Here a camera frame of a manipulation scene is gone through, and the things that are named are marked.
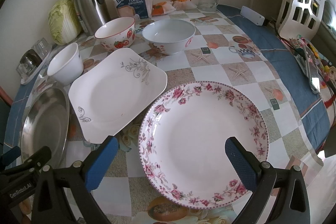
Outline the stainless steel round tray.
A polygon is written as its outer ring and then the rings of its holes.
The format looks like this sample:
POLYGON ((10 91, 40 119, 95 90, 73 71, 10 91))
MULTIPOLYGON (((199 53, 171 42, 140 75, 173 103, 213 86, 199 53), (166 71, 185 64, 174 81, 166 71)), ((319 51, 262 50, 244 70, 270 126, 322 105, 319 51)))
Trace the stainless steel round tray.
POLYGON ((63 88, 52 86, 33 102, 23 123, 21 158, 27 160, 43 146, 51 150, 48 164, 59 167, 66 150, 70 102, 63 88))

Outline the floral round plate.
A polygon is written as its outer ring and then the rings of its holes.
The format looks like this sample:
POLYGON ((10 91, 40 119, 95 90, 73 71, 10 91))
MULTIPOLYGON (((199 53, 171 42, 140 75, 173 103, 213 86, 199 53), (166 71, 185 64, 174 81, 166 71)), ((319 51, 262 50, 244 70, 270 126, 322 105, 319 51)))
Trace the floral round plate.
POLYGON ((139 159, 149 182, 167 199, 193 209, 222 207, 247 191, 225 152, 232 136, 260 161, 267 159, 268 130, 247 96, 213 81, 182 84, 147 111, 139 159))

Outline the small white bowl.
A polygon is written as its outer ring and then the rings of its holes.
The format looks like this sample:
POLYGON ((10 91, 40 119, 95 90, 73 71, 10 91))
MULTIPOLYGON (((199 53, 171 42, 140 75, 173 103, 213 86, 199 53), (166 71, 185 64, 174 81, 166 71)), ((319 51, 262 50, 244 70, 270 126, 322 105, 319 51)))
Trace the small white bowl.
POLYGON ((56 82, 67 86, 74 82, 84 71, 79 46, 71 43, 62 49, 50 62, 47 75, 56 82))

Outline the strawberry red-rimmed bowl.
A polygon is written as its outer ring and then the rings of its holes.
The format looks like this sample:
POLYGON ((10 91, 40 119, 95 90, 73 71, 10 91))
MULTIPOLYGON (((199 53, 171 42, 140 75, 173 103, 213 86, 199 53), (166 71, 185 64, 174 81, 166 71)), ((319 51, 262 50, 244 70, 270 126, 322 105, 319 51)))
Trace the strawberry red-rimmed bowl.
POLYGON ((111 20, 101 26, 94 37, 108 52, 130 47, 135 40, 135 19, 121 17, 111 20))

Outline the large white bowl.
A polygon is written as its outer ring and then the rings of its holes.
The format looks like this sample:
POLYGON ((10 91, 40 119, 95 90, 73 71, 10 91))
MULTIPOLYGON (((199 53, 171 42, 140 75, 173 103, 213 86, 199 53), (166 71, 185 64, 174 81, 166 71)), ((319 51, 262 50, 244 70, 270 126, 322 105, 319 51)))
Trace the large white bowl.
POLYGON ((157 20, 142 30, 149 47, 163 55, 175 55, 184 51, 191 43, 196 28, 180 19, 157 20))

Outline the white square plate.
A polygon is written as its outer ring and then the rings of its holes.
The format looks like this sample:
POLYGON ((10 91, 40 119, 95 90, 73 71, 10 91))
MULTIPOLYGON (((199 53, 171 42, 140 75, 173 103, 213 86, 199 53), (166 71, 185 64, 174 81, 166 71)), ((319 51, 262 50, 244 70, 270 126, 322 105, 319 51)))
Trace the white square plate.
POLYGON ((167 74, 130 48, 114 51, 76 79, 68 96, 84 139, 101 144, 147 108, 167 87, 167 74))

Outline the white tray with glasses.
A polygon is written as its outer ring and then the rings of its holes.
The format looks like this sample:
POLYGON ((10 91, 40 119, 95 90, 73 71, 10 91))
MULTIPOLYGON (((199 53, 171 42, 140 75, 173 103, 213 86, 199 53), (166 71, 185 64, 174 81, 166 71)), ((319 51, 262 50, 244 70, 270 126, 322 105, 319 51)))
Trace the white tray with glasses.
POLYGON ((21 85, 28 84, 37 75, 47 61, 51 50, 52 45, 45 38, 41 38, 25 52, 16 67, 21 77, 21 85))

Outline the colourful items pile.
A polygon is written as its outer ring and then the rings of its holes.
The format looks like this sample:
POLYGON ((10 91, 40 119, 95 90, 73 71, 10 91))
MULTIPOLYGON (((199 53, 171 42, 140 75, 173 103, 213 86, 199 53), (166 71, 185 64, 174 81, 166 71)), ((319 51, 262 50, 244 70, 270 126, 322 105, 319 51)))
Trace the colourful items pile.
POLYGON ((327 110, 335 110, 335 66, 301 35, 289 39, 289 45, 313 94, 321 96, 327 110))

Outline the napa cabbage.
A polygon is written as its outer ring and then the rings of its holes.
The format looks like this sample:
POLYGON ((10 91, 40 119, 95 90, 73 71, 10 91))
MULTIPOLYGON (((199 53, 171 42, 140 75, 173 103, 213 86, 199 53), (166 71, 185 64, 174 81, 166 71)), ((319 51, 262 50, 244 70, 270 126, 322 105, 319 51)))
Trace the napa cabbage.
POLYGON ((48 23, 54 42, 60 46, 75 40, 83 30, 72 0, 58 0, 49 11, 48 23))

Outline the stainless steel thermos jug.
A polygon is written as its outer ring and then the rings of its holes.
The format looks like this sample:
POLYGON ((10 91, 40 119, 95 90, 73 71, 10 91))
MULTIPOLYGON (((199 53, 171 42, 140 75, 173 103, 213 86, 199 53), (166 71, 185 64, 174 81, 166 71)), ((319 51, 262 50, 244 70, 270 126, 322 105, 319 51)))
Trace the stainless steel thermos jug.
POLYGON ((105 0, 73 0, 77 18, 87 36, 111 20, 105 0))

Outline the orange snack packet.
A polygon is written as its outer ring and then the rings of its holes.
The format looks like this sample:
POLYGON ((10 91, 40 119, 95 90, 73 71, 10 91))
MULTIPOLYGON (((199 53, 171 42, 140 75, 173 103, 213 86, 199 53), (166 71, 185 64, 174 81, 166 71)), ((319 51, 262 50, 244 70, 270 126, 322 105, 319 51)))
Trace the orange snack packet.
POLYGON ((195 5, 192 0, 171 0, 173 7, 176 10, 192 10, 196 9, 197 5, 195 5))
POLYGON ((175 10, 176 8, 173 6, 173 3, 171 1, 159 2, 153 5, 151 14, 152 16, 160 16, 169 14, 175 10))

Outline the white power strip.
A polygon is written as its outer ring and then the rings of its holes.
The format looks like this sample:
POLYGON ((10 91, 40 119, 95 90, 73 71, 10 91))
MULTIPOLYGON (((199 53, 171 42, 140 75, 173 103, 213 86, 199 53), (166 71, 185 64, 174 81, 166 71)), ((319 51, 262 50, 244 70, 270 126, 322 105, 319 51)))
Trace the white power strip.
POLYGON ((249 7, 242 6, 240 10, 240 15, 243 16, 244 18, 247 18, 257 26, 264 25, 265 17, 259 14, 258 12, 250 9, 249 7))

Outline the white plastic chair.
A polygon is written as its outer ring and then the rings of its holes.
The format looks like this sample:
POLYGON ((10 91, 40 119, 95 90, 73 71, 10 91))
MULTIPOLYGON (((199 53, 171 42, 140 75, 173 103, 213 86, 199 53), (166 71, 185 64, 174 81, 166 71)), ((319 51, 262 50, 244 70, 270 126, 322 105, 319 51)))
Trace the white plastic chair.
POLYGON ((311 40, 321 24, 325 0, 290 0, 287 15, 279 27, 285 39, 301 35, 311 40))

